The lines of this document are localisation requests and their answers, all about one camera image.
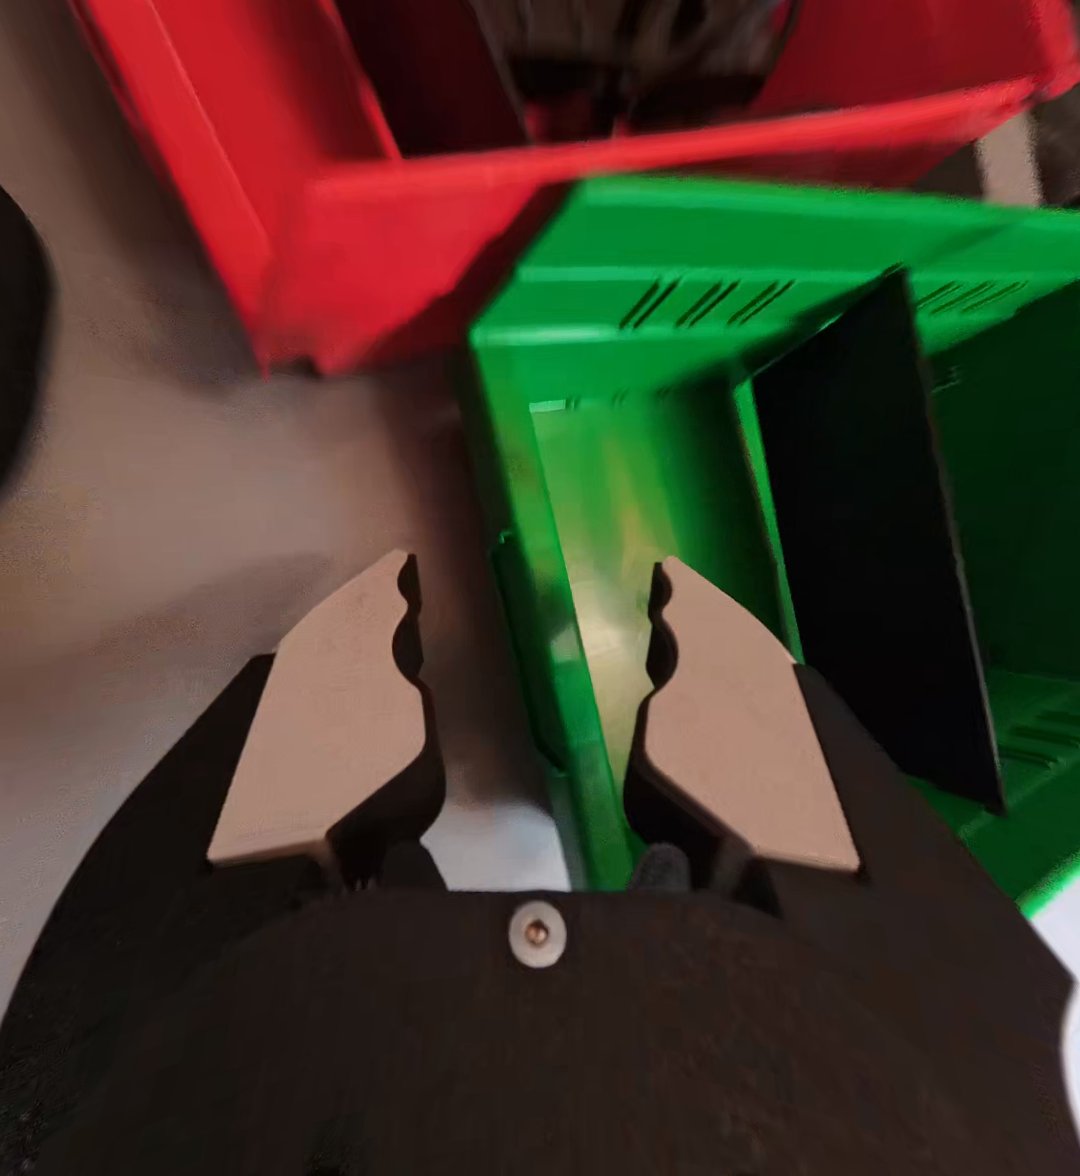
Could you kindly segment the red plastic bin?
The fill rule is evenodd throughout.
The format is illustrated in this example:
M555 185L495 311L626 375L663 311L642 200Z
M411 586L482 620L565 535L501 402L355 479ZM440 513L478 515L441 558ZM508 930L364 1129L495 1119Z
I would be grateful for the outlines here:
M260 367L445 348L568 184L898 187L1080 81L1068 3L801 3L753 117L405 157L334 3L68 3Z

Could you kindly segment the black bin divider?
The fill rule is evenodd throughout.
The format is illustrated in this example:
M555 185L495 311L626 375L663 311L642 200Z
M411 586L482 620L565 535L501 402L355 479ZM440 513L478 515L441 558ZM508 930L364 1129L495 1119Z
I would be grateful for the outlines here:
M905 270L753 376L803 662L903 771L1005 814Z

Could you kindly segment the green plastic bin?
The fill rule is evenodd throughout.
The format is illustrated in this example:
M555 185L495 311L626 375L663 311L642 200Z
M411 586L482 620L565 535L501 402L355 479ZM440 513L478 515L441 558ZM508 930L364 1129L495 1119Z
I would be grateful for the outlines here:
M1080 213L579 184L468 334L489 559L572 883L619 888L649 590L676 556L803 662L753 376L905 270L1005 814L911 776L1031 917L1080 875Z

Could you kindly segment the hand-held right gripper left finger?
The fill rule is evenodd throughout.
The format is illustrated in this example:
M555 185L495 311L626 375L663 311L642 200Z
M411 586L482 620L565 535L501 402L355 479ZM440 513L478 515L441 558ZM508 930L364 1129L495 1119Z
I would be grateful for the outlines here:
M308 858L346 887L418 844L445 797L421 682L420 582L394 549L280 640L207 845L214 868Z

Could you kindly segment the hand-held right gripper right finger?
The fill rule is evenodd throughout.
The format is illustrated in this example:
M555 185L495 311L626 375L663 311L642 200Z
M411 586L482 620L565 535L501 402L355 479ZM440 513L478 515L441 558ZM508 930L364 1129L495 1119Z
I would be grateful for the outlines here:
M743 605L677 558L656 563L649 690L635 716L623 816L643 844L682 851L695 884L733 887L752 863L858 871L797 669Z

